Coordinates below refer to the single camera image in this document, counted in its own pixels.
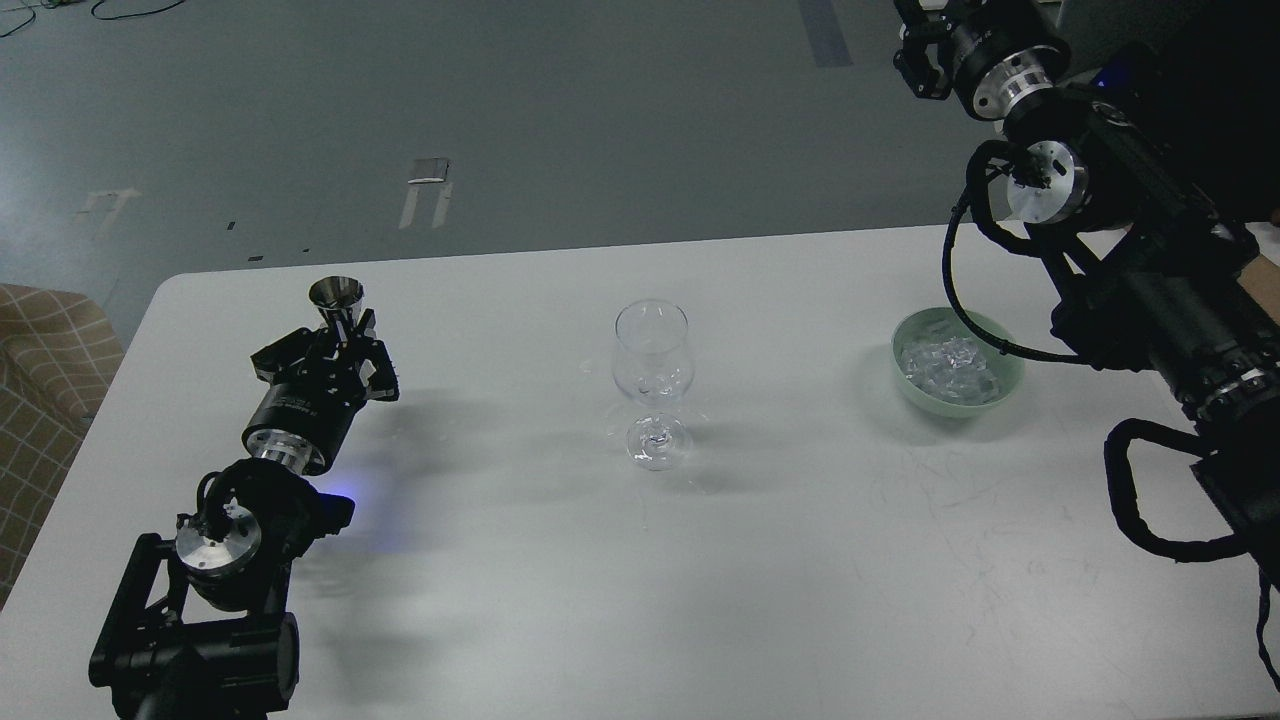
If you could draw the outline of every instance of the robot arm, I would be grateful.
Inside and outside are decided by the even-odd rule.
[[[355,502],[302,475],[326,471],[367,401],[399,387],[364,288],[329,277],[311,287],[325,324],[300,328],[252,357],[270,384],[244,429],[252,455],[210,473],[177,534],[134,544],[90,660],[127,720],[265,717],[285,710],[298,680],[298,628],[285,611],[289,571],[311,543],[351,523]],[[168,591],[147,606],[165,566]],[[186,624],[187,591],[241,618]]]
[[[1007,140],[974,154],[957,209],[970,206],[983,234],[1043,263],[1062,299],[1052,333],[1076,352],[1069,360],[1164,377],[1196,424],[1196,475],[1235,533],[1210,553],[1152,542],[1135,505],[1117,502],[1121,529],[1180,561],[1247,550],[1280,578],[1280,474],[1266,452],[1280,420],[1280,328],[1239,283],[1257,241],[1176,172],[1115,87],[1056,85],[1070,49],[1029,0],[951,0],[933,20],[910,0],[896,4],[906,28],[895,65],[913,91],[940,99],[946,92],[929,87],[950,86],[970,117],[1004,120]],[[1111,70],[1100,77],[1120,74]],[[992,219],[992,163],[1011,176],[1009,200],[1027,238]],[[1116,227],[1129,231],[1105,258],[1078,237]],[[1132,486],[1123,450],[1133,439],[1192,445],[1148,429],[1117,428],[1107,454],[1112,486]]]

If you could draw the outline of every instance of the wine glass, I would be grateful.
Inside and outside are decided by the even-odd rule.
[[[673,407],[694,380],[689,352],[689,318],[666,300],[639,300],[618,313],[613,324],[613,382],[627,397],[652,411],[627,430],[627,451],[648,470],[673,468],[687,454],[689,429],[660,410]]]

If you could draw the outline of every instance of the green bowl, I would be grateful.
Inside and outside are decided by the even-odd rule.
[[[991,333],[1005,338],[1009,337],[1009,332],[991,318],[974,313],[973,310],[969,310],[968,313],[970,318],[977,320],[979,325]],[[929,395],[908,379],[906,370],[902,368],[902,347],[914,340],[925,337],[925,328],[929,328],[936,323],[947,323],[951,325],[948,328],[951,334],[961,338],[972,338],[982,347],[987,357],[987,368],[1000,382],[998,395],[993,400],[980,405],[964,405],[954,398]],[[998,350],[974,337],[973,332],[966,328],[963,322],[960,322],[960,318],[956,316],[955,310],[951,307],[929,307],[908,316],[897,324],[897,328],[893,329],[893,343],[891,350],[893,352],[893,375],[897,380],[899,389],[902,391],[902,395],[905,395],[913,405],[925,413],[932,413],[943,418],[974,418],[977,415],[982,415],[987,410],[991,410],[992,407],[1009,400],[1009,396],[1011,396],[1023,382],[1023,359],[1012,355],[1001,355]]]

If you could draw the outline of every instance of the gray floor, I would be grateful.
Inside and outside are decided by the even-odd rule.
[[[128,342],[178,273],[945,222],[991,129],[902,86],[890,0],[833,3],[846,64],[822,4],[41,9],[0,40],[0,282]],[[444,222],[428,186],[401,229],[429,156]]]

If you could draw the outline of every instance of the black cable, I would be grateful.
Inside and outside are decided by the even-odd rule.
[[[1025,150],[1011,142],[1002,140],[983,142],[973,151],[969,164],[965,165],[965,193],[970,200],[973,224],[978,225],[982,234],[1014,255],[1039,258],[1039,249],[1036,247],[1034,242],[1018,237],[996,223],[996,219],[991,217],[991,196],[987,192],[987,184],[992,181],[992,176],[987,176],[987,165],[992,160],[1015,163],[1019,159],[1025,159]]]
[[[1280,691],[1280,675],[1276,674],[1276,666],[1271,664],[1271,653],[1267,652],[1267,639],[1263,635],[1263,630],[1267,629],[1267,618],[1271,616],[1271,580],[1267,579],[1266,573],[1258,570],[1258,582],[1262,585],[1262,596],[1258,600],[1258,657],[1262,659],[1262,665],[1267,669],[1267,675],[1271,675],[1276,691]]]
[[[20,26],[18,26],[18,27],[15,27],[15,28],[13,28],[10,31],[6,31],[4,35],[0,35],[0,38],[9,37],[10,35],[13,35],[13,33],[18,32],[19,29],[22,29],[22,28],[29,26],[31,23],[36,22],[36,9],[32,8],[31,5],[28,5],[27,0],[22,0],[22,6],[26,8],[28,13],[31,13],[31,17],[27,18],[26,20],[23,20]]]
[[[129,14],[125,14],[125,15],[105,15],[104,17],[104,15],[97,14],[97,9],[101,8],[102,4],[106,3],[106,0],[97,0],[97,3],[93,3],[93,6],[88,9],[88,14],[93,15],[95,18],[97,18],[100,20],[124,20],[124,19],[128,19],[128,18],[145,18],[147,15],[159,15],[160,13],[163,13],[165,10],[172,10],[172,9],[177,8],[178,5],[182,5],[187,0],[178,0],[177,3],[165,5],[164,8],[156,8],[155,10],[146,10],[145,13],[129,13]]]
[[[1151,420],[1130,418],[1116,425],[1102,443],[1102,460],[1107,469],[1111,514],[1115,515],[1120,532],[1135,546],[1174,562],[1213,562],[1248,552],[1244,538],[1234,533],[1211,541],[1170,541],[1152,533],[1138,512],[1138,488],[1129,464],[1129,445],[1135,439],[1197,457],[1212,454],[1212,447],[1204,438]]]
[[[196,486],[196,515],[200,515],[205,511],[205,489],[209,488],[210,480],[212,480],[220,474],[221,473],[219,473],[218,470],[214,470],[212,473],[209,473],[207,475],[201,478],[200,484]]]
[[[992,177],[998,173],[987,176],[984,179],[989,182]],[[960,231],[960,219],[964,218],[965,210],[969,209],[969,190],[960,195],[960,200],[956,201],[955,208],[951,209],[951,220],[947,222],[947,234],[946,240],[942,242],[942,290],[947,293],[947,302],[951,304],[951,309],[955,311],[960,322],[969,328],[973,334],[978,336],[979,340],[987,345],[995,347],[1001,355],[1014,355],[1016,357],[1023,357],[1025,360],[1037,360],[1041,363],[1066,363],[1071,365],[1087,365],[1088,363],[1079,355],[1060,355],[1056,352],[1046,352],[1043,350],[1036,350],[1032,347],[1025,347],[1018,345],[1007,338],[1002,338],[992,332],[987,331],[974,320],[969,313],[965,311],[964,306],[960,304],[960,297],[956,295],[955,277],[951,269],[951,251],[956,243],[956,233]]]

